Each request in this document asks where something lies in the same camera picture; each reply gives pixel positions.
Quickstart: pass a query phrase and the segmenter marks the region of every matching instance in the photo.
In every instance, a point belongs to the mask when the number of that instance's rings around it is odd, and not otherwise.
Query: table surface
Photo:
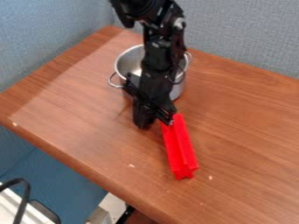
[[[108,85],[141,36],[107,27],[0,94],[0,123],[159,223],[299,223],[299,82],[191,50],[176,101],[200,161],[175,180],[159,123]]]

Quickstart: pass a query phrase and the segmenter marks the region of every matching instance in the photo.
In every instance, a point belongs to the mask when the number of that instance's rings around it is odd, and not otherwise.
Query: red plastic tool
[[[183,114],[175,114],[172,119],[172,126],[167,126],[161,123],[163,140],[171,170],[176,179],[191,179],[193,177],[192,173],[199,169],[199,163],[193,153]]]

